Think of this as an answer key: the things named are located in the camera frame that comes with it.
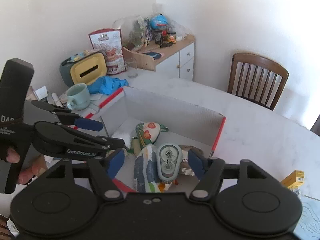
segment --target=white wall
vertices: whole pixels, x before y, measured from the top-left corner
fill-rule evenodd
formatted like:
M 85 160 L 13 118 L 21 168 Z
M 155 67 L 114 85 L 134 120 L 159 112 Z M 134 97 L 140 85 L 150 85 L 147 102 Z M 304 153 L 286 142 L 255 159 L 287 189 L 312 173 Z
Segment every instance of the white wall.
M 156 0 L 196 36 L 194 81 L 227 90 L 232 55 L 251 51 L 290 73 L 275 108 L 311 128 L 320 113 L 320 0 Z
M 0 0 L 0 72 L 14 57 L 33 64 L 32 86 L 66 89 L 60 63 L 91 48 L 88 34 L 121 17 L 150 16 L 155 0 Z

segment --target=yellow box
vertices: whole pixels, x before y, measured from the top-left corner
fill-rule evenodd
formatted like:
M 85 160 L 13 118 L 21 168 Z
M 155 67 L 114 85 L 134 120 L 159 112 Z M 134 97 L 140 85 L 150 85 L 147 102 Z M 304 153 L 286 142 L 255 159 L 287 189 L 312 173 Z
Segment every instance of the yellow box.
M 298 170 L 295 170 L 288 177 L 286 177 L 284 180 L 281 181 L 281 184 L 289 189 L 300 187 L 303 183 L 304 183 L 304 172 L 298 171 Z

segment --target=clear glass cup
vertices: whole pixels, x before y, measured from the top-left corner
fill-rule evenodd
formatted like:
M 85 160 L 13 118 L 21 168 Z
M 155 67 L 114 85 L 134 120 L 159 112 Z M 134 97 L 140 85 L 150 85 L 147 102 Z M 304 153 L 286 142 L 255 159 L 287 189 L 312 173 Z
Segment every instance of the clear glass cup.
M 134 58 L 127 58 L 125 60 L 125 66 L 128 70 L 129 78 L 135 78 L 138 76 L 137 61 Z

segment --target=table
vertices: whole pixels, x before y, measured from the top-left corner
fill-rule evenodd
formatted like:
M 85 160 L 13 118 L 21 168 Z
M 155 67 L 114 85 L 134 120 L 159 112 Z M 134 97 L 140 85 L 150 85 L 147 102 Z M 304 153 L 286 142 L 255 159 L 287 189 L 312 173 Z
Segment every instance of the table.
M 118 75 L 127 78 L 126 73 Z M 158 73 L 138 70 L 130 86 L 217 111 L 227 120 L 215 156 L 226 163 L 250 159 L 278 180 L 305 172 L 302 193 L 320 199 L 320 137 L 262 106 L 226 92 Z

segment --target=white box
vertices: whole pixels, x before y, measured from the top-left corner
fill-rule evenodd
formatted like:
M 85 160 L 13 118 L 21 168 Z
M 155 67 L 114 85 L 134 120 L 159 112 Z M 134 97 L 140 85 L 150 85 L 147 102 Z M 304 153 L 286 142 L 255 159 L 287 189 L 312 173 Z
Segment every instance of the white box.
M 101 109 L 94 115 L 102 118 L 108 134 L 129 132 L 136 136 L 135 127 L 141 122 L 156 122 L 169 128 L 161 132 L 155 146 L 163 143 L 192 145 L 209 157 L 219 140 L 225 117 L 215 111 L 196 106 L 175 98 L 161 96 L 149 91 L 124 87 L 97 102 Z M 116 178 L 132 187 L 135 156 L 129 155 Z M 179 185 L 169 191 L 190 193 L 196 186 L 196 177 L 179 175 Z

